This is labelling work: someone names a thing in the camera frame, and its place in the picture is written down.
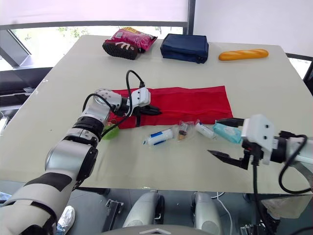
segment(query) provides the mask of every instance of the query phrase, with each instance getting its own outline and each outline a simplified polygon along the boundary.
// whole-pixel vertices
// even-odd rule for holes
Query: red cloth
[[[227,99],[225,86],[186,89],[180,87],[149,89],[151,105],[160,108],[162,114],[141,116],[140,126],[174,125],[181,121],[200,120],[203,124],[214,124],[215,120],[233,117]],[[128,97],[127,90],[114,92]],[[114,114],[110,120],[120,121],[122,118]],[[130,116],[119,125],[119,128],[134,128],[136,117]]]

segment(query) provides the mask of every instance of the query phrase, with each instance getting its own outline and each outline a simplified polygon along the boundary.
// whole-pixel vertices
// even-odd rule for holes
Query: floor
[[[18,190],[23,183],[0,181],[0,191],[12,194]],[[147,190],[136,189],[111,189],[107,196],[93,192],[75,190],[68,202],[76,211],[76,220],[69,231],[69,235],[98,234],[101,232],[106,215],[106,201],[113,199],[124,202],[124,210],[116,218],[114,228],[122,227],[124,220],[136,200]],[[164,224],[176,224],[193,227],[190,217],[191,191],[168,191],[159,190],[165,198]],[[215,192],[208,192],[211,196],[216,196]],[[243,199],[241,193],[225,193],[220,197],[225,206],[231,213],[234,230],[233,235],[239,235],[239,227],[248,224],[251,219],[251,204]],[[229,217],[217,200],[214,200],[224,234],[229,234]],[[312,201],[308,204],[305,211],[298,219],[282,219],[278,228],[277,235],[288,235],[291,232],[313,225],[313,205]],[[303,232],[301,235],[311,235],[312,232]]]

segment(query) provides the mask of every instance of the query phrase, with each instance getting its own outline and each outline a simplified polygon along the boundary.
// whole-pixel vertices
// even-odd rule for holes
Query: bread loaf
[[[219,55],[219,60],[243,60],[243,59],[256,59],[268,56],[268,51],[264,49],[251,49],[251,50],[234,50],[225,51]]]

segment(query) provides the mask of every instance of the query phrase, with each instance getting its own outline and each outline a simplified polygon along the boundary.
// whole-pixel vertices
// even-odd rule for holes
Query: snack bag
[[[157,37],[150,34],[139,32],[131,27],[125,27],[118,30],[110,39],[105,42],[125,42],[131,45],[136,45],[139,52],[147,51]]]

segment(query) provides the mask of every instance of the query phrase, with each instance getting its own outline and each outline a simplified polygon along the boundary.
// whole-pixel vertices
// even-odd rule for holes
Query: navy blue bag
[[[206,36],[169,33],[160,47],[163,58],[204,63],[209,53]]]

